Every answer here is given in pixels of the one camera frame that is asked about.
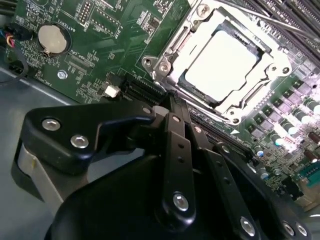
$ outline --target hole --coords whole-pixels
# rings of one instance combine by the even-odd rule
[[[228,179],[227,177],[224,177],[223,180],[224,180],[224,182],[225,182],[226,184],[228,184],[228,185],[231,184],[231,182],[229,181],[229,179]]]
[[[144,60],[144,65],[146,65],[147,67],[150,67],[151,66],[151,60],[150,59]]]
[[[288,67],[285,67],[284,69],[282,69],[283,74],[287,74],[289,72],[290,72],[290,68],[288,68]]]
[[[223,165],[222,165],[222,163],[221,163],[220,161],[216,161],[216,164],[217,164],[220,168],[223,167]]]
[[[182,157],[178,157],[178,161],[179,161],[179,163],[181,163],[181,164],[184,164],[185,163],[185,160],[182,158]]]

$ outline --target silver metal plate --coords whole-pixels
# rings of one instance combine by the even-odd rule
[[[233,7],[213,0],[193,4],[162,54],[144,56],[142,65],[157,85],[177,90],[216,121],[239,125],[268,94],[274,80],[291,74],[286,50]],[[252,54],[238,39],[218,28],[226,22],[264,54]],[[181,78],[218,106],[213,109],[208,101],[184,88]]]

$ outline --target black plastic bracket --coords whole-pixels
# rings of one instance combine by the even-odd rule
[[[151,124],[155,118],[153,110],[142,101],[38,108],[25,116],[20,139],[41,161],[76,175],[88,169],[104,144],[101,138],[105,140],[134,124]],[[44,129],[42,122],[45,119],[57,120],[60,129]],[[76,135],[86,137],[86,148],[71,144],[71,138]]]

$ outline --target green circuit board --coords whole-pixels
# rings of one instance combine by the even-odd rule
[[[31,68],[28,73],[30,77],[79,103],[98,103],[107,101],[99,91],[105,87],[109,74],[129,74],[141,84],[154,86],[142,67],[142,57],[159,56],[189,10],[187,0],[19,0],[13,21],[34,31],[35,37],[17,41],[16,46],[27,59]],[[46,23],[57,23],[69,32],[71,48],[67,53],[54,57],[43,54],[36,34]],[[9,61],[15,60],[10,48],[6,53]],[[269,173],[266,183],[274,190],[288,176],[298,183],[306,175],[300,174],[310,166],[310,160],[304,156],[305,150],[320,155],[320,148],[308,138],[310,132],[320,134],[320,116],[304,105],[309,99],[320,102],[320,89],[317,87],[320,71],[294,48],[288,55],[292,74],[274,81],[269,93],[241,124],[233,126],[200,116],[202,121],[242,146],[251,149],[261,146],[264,157],[259,160]],[[66,79],[59,79],[58,72],[61,70],[67,73]],[[315,87],[312,87],[310,94],[299,95],[300,103],[291,104],[284,95],[288,91],[297,93],[294,86],[299,81],[307,83],[310,88]],[[148,91],[140,94],[145,94],[148,99]],[[280,113],[273,106],[277,100],[284,101],[292,111]],[[272,108],[284,120],[298,127],[298,136],[284,136],[286,147],[275,146],[270,139],[274,128],[282,120],[271,121],[265,114],[265,108]],[[297,121],[293,116],[297,110],[303,110],[312,117],[312,123],[302,125]],[[256,122],[257,116],[264,117],[274,127],[263,129]],[[254,136],[249,131],[250,126],[256,126],[262,136]]]
[[[141,57],[158,56],[189,9],[187,0],[19,0],[16,23],[35,33],[45,23],[58,23],[72,44],[56,57],[44,56],[36,37],[17,46],[33,69],[30,77],[77,102],[97,103],[109,73],[151,80]],[[15,57],[11,50],[7,56]],[[57,77],[60,70],[67,79]]]

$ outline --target black expansion slot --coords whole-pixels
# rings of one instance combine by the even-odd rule
[[[287,15],[291,15],[293,20],[299,25],[299,27],[309,33],[314,33],[316,35],[320,35],[320,28],[315,21],[310,20],[308,17],[309,14],[304,14],[296,5],[295,2],[286,2],[287,9],[284,4],[276,3],[278,8],[283,8],[283,12]]]
[[[211,124],[208,124],[201,117],[197,116],[196,114],[193,114],[192,112],[190,113],[190,117],[191,117],[191,121],[194,124],[199,125],[205,131],[209,141],[212,144],[226,143],[235,152],[243,156],[246,156],[249,159],[253,157],[252,150],[249,147],[241,144],[236,139],[233,139],[231,136],[223,132],[221,129]]]
[[[245,4],[247,8],[254,10],[260,14],[264,14],[267,12],[270,16],[273,16],[274,13],[270,8],[266,5],[264,1],[261,0],[245,0]],[[310,47],[309,43],[303,38],[299,37],[296,34],[289,32],[279,26],[272,26],[277,32],[279,32],[282,37],[293,45],[297,50],[299,50],[302,54],[304,54],[310,61],[312,61],[318,68],[320,68],[320,57],[319,53],[312,47]]]
[[[298,4],[298,6],[303,8],[306,13],[308,13],[305,15],[309,15],[309,19],[312,18],[317,24],[319,24],[317,27],[320,28],[320,9],[317,9],[310,0],[300,0],[296,3]]]
[[[317,8],[320,11],[320,1],[319,0],[311,0],[311,3],[313,4],[313,6],[315,8]]]

